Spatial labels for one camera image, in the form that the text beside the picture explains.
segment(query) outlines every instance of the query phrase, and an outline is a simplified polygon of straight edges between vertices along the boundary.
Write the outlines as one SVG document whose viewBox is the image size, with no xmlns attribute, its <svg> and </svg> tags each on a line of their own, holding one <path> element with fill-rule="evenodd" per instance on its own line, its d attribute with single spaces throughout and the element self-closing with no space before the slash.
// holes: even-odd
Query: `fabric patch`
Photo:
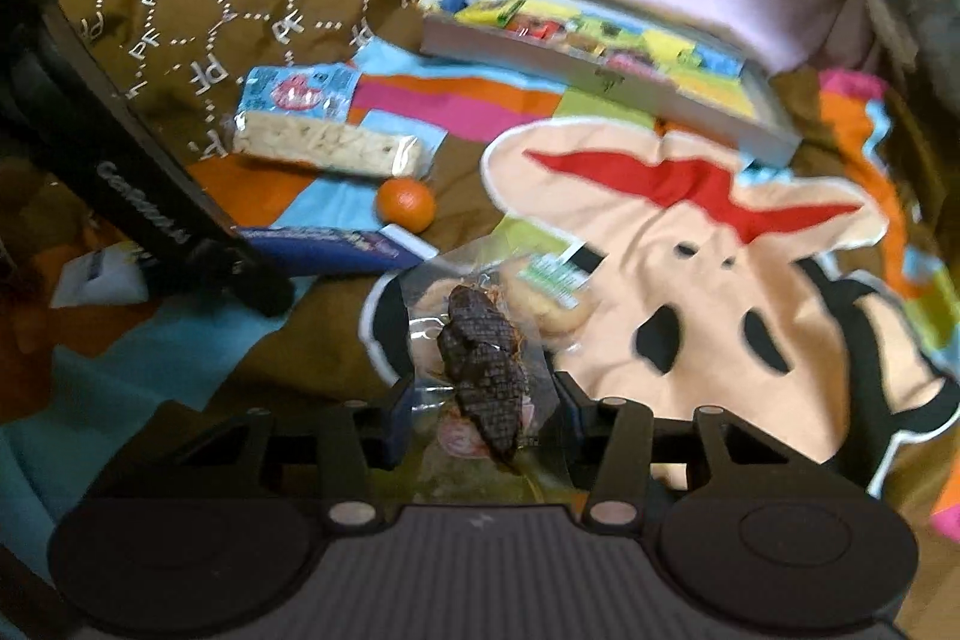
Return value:
<svg viewBox="0 0 960 640">
<path fill-rule="evenodd" d="M 661 375 L 666 375 L 677 362 L 682 335 L 683 327 L 677 309 L 664 304 L 637 326 L 634 349 L 637 356 L 648 360 Z"/>
<path fill-rule="evenodd" d="M 515 88 L 503 82 L 483 77 L 416 77 L 406 74 L 392 76 L 364 76 L 362 83 L 376 83 L 391 88 L 402 88 L 421 95 L 459 95 L 478 101 L 488 101 L 503 109 L 522 115 L 549 118 L 555 114 L 562 98 L 555 92 Z"/>
<path fill-rule="evenodd" d="M 575 116 L 599 116 L 599 118 L 617 119 L 618 121 L 635 122 L 638 125 L 653 128 L 656 119 L 647 112 L 630 109 L 599 95 L 589 95 L 587 92 L 568 88 L 560 99 L 554 118 L 574 118 Z"/>
<path fill-rule="evenodd" d="M 928 283 L 937 272 L 944 268 L 944 262 L 930 253 L 925 253 L 913 245 L 907 245 L 904 253 L 904 275 L 916 283 Z"/>
<path fill-rule="evenodd" d="M 820 72 L 820 90 L 863 101 L 882 101 L 890 86 L 886 80 L 861 71 L 832 68 Z"/>
<path fill-rule="evenodd" d="M 731 172 L 703 160 L 661 161 L 650 166 L 626 153 L 606 150 L 562 156 L 527 150 L 525 154 L 554 172 L 576 175 L 621 194 L 645 196 L 664 209 L 680 201 L 696 204 L 714 220 L 731 226 L 744 244 L 764 233 L 793 233 L 857 210 L 851 204 L 751 210 L 730 199 Z"/>
<path fill-rule="evenodd" d="M 770 335 L 770 329 L 762 314 L 757 310 L 747 310 L 743 316 L 743 338 L 750 349 L 765 365 L 780 375 L 786 375 L 790 371 L 790 365 L 784 359 L 784 354 L 779 352 L 774 338 Z"/>
<path fill-rule="evenodd" d="M 868 157 L 868 145 L 877 133 L 877 126 L 866 108 L 867 102 L 843 95 L 824 92 L 820 96 L 821 119 L 836 138 L 844 156 L 846 174 L 877 201 L 888 220 L 886 235 L 880 242 L 884 282 L 898 295 L 911 299 L 917 296 L 917 290 L 902 272 L 906 247 L 904 211 L 896 186 Z"/>
<path fill-rule="evenodd" d="M 365 82 L 357 90 L 354 104 L 361 109 L 416 118 L 469 142 L 492 142 L 509 128 L 544 118 L 512 112 L 491 101 L 456 94 L 424 95 L 374 81 Z"/>
<path fill-rule="evenodd" d="M 874 123 L 874 130 L 872 130 L 866 142 L 863 143 L 863 156 L 874 165 L 874 169 L 881 175 L 887 176 L 886 164 L 880 160 L 880 155 L 877 155 L 877 145 L 880 145 L 887 138 L 893 124 L 890 121 L 890 116 L 887 115 L 883 100 L 868 101 L 864 111 Z"/>
<path fill-rule="evenodd" d="M 523 251 L 535 247 L 544 253 L 557 253 L 566 256 L 571 249 L 579 247 L 579 239 L 565 239 L 529 220 L 507 215 L 493 229 L 493 233 L 506 238 L 507 246 L 512 250 Z"/>
<path fill-rule="evenodd" d="M 947 485 L 933 506 L 930 523 L 939 533 L 960 543 L 960 458 L 954 458 Z"/>
<path fill-rule="evenodd" d="M 406 74 L 414 77 L 482 77 L 493 82 L 502 82 L 515 88 L 525 88 L 530 91 L 561 94 L 566 90 L 563 83 L 528 76 L 528 74 L 521 74 L 519 71 L 512 71 L 510 68 L 481 66 L 479 64 L 415 55 L 376 37 L 371 38 L 363 49 L 354 55 L 353 63 L 363 73 L 373 74 L 374 76 Z"/>
</svg>

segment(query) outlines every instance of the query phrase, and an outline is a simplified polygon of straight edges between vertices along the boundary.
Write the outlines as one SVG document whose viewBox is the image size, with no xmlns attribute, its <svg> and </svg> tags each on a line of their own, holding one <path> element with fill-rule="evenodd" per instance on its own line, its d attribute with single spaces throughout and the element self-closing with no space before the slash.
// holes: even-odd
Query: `orange fruit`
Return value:
<svg viewBox="0 0 960 640">
<path fill-rule="evenodd" d="M 437 200 L 421 181 L 395 177 L 376 191 L 376 213 L 383 223 L 397 223 L 412 234 L 419 234 L 433 223 Z"/>
</svg>

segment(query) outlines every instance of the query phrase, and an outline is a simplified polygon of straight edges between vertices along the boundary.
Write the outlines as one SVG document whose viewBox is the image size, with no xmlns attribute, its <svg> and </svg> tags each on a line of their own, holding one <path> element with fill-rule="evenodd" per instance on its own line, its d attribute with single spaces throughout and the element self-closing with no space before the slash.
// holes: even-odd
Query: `cookie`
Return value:
<svg viewBox="0 0 960 640">
<path fill-rule="evenodd" d="M 507 307 L 531 317 L 544 338 L 565 338 L 587 322 L 597 308 L 589 286 L 551 289 L 541 276 L 525 273 L 535 258 L 512 259 L 500 266 Z"/>
<path fill-rule="evenodd" d="M 446 301 L 450 297 L 450 292 L 459 285 L 462 285 L 461 282 L 452 278 L 445 278 L 431 284 L 427 290 L 424 290 L 424 295 L 419 297 L 419 301 L 411 307 L 410 316 L 418 319 L 446 314 Z"/>
</svg>

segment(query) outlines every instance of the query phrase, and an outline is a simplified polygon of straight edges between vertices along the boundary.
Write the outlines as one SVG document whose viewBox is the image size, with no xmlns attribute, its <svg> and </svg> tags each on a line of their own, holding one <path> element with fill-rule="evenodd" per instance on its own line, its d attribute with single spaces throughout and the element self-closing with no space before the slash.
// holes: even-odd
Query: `orange stripe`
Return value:
<svg viewBox="0 0 960 640">
<path fill-rule="evenodd" d="M 951 507 L 960 504 L 960 453 L 957 453 L 953 459 L 953 467 L 950 476 L 947 478 L 947 485 L 944 486 L 944 492 L 933 506 L 931 514 L 949 510 Z"/>
<path fill-rule="evenodd" d="M 126 307 L 64 307 L 50 311 L 50 335 L 88 359 L 106 351 L 129 330 L 150 320 L 160 309 L 160 300 Z"/>
<path fill-rule="evenodd" d="M 347 122 L 350 125 L 360 125 L 369 111 L 368 109 L 361 109 L 360 107 L 350 107 L 349 110 L 347 110 Z"/>
<path fill-rule="evenodd" d="M 53 389 L 49 347 L 29 354 L 21 352 L 16 335 L 16 320 L 21 317 L 19 308 L 0 309 L 0 424 L 39 413 L 50 404 Z"/>
<path fill-rule="evenodd" d="M 820 116 L 833 131 L 837 148 L 844 158 L 847 176 L 872 196 L 890 225 L 880 241 L 883 276 L 891 289 L 905 299 L 916 299 L 922 291 L 904 277 L 907 231 L 904 211 L 896 187 L 863 154 L 863 145 L 874 133 L 874 123 L 866 113 L 866 103 L 846 95 L 821 92 Z"/>
<path fill-rule="evenodd" d="M 483 77 L 433 79 L 408 76 L 364 76 L 363 80 L 376 81 L 382 85 L 422 92 L 426 95 L 453 94 L 478 101 L 488 101 L 517 114 L 533 115 L 537 118 L 553 116 L 562 98 L 562 94 L 555 94 L 555 92 L 527 91 Z"/>
<path fill-rule="evenodd" d="M 240 226 L 268 226 L 317 175 L 243 155 L 208 158 L 190 167 L 203 189 Z"/>
</svg>

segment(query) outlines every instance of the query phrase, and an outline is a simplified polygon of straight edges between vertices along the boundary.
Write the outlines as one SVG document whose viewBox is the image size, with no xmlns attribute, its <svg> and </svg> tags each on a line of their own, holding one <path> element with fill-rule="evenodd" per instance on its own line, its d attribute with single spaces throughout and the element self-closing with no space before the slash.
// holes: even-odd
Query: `label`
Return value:
<svg viewBox="0 0 960 640">
<path fill-rule="evenodd" d="M 103 249 L 95 250 L 90 255 L 90 266 L 86 271 L 86 282 L 91 280 L 96 280 L 100 277 L 100 274 L 104 270 L 104 251 Z"/>
<path fill-rule="evenodd" d="M 104 180 L 114 191 L 117 191 L 123 199 L 137 210 L 143 218 L 157 226 L 162 234 L 173 239 L 177 244 L 186 244 L 190 235 L 184 229 L 176 228 L 173 218 L 167 218 L 160 212 L 160 208 L 147 199 L 147 194 L 139 188 L 124 179 L 123 175 L 117 172 L 117 165 L 112 161 L 101 161 L 97 164 L 97 175 Z"/>
<path fill-rule="evenodd" d="M 359 71 L 342 64 L 258 66 L 247 76 L 237 112 L 282 112 L 345 121 L 359 80 Z"/>
<path fill-rule="evenodd" d="M 393 259 L 400 252 L 376 231 L 344 231 L 335 228 L 243 228 L 239 231 L 244 239 L 310 239 L 313 242 L 347 244 L 362 253 L 378 253 L 383 258 Z"/>
<path fill-rule="evenodd" d="M 589 275 L 557 256 L 544 255 L 534 258 L 517 278 L 555 299 L 563 309 L 573 310 L 580 304 L 575 292 L 587 285 Z"/>
</svg>

